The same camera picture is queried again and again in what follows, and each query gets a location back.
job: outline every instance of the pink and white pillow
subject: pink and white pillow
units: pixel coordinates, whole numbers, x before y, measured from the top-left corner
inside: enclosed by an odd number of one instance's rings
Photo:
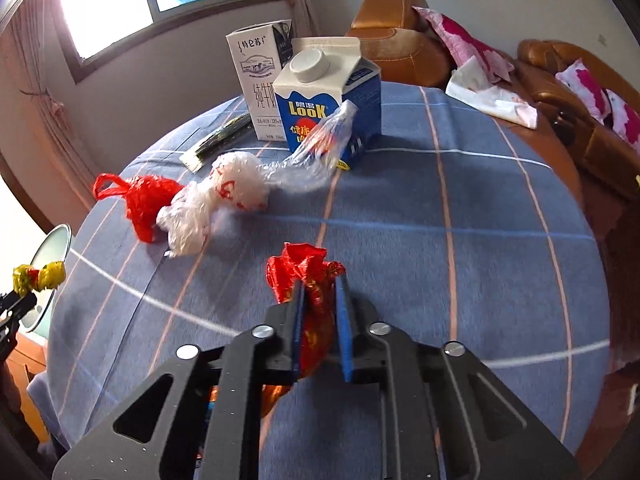
[[[613,113],[613,131],[640,153],[640,116],[615,92],[607,90]]]
[[[598,84],[581,59],[578,59],[564,72],[558,72],[556,79],[569,87],[583,102],[591,117],[600,124],[611,113],[611,104],[602,86]]]
[[[476,40],[462,25],[444,14],[424,7],[414,7],[414,9],[431,23],[431,27],[449,49],[458,67],[463,66],[475,56],[490,82],[497,83],[500,79],[511,82],[509,72],[514,70],[514,67],[497,50]]]

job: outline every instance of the white milk carton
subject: white milk carton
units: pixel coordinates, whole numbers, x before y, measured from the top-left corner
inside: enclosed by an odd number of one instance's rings
[[[358,112],[338,164],[348,170],[381,133],[380,67],[360,55],[358,38],[300,38],[292,44],[295,56],[273,82],[289,149],[343,101],[352,101]]]
[[[272,83],[291,59],[291,20],[240,28],[226,37],[260,140],[286,140]]]

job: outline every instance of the plaid tablecloth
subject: plaid tablecloth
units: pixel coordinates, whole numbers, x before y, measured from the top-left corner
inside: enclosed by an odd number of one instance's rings
[[[433,345],[456,338],[575,451],[606,371],[607,289],[593,235],[542,159],[492,118],[436,89],[383,84],[383,135],[327,189],[271,193],[264,214],[223,212],[193,257],[139,243],[124,201],[91,211],[66,261],[47,372],[30,392],[49,429],[75,444],[178,346],[226,344],[274,303],[264,269],[284,242],[344,263],[384,319]],[[246,109],[226,102],[167,134],[124,177],[193,179],[178,156]],[[248,135],[264,161],[286,147]],[[209,167],[197,178],[203,178]],[[262,478],[375,478],[378,402],[329,365],[263,425]]]

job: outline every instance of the white carton cap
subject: white carton cap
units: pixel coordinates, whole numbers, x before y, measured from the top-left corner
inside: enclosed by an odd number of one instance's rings
[[[329,66],[329,59],[322,50],[308,48],[291,59],[289,69],[301,83],[311,83],[326,74]]]

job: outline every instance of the leather couch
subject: leather couch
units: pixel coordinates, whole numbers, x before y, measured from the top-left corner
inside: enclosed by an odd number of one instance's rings
[[[538,109],[555,124],[579,168],[632,200],[638,196],[640,156],[610,128],[593,119],[580,100],[555,78],[577,59],[603,88],[613,90],[640,112],[640,93],[591,52],[562,41],[525,40],[518,47],[518,78]]]
[[[413,6],[428,7],[428,4],[425,0],[364,0],[347,36],[360,38],[362,55],[380,66],[384,81],[444,89],[456,64]],[[517,63],[506,54],[504,56]],[[511,84],[503,85],[534,104],[517,74],[512,76]],[[542,114],[538,114],[536,130],[507,121],[498,122],[532,147],[556,172],[577,202],[583,205],[582,187],[575,165]]]

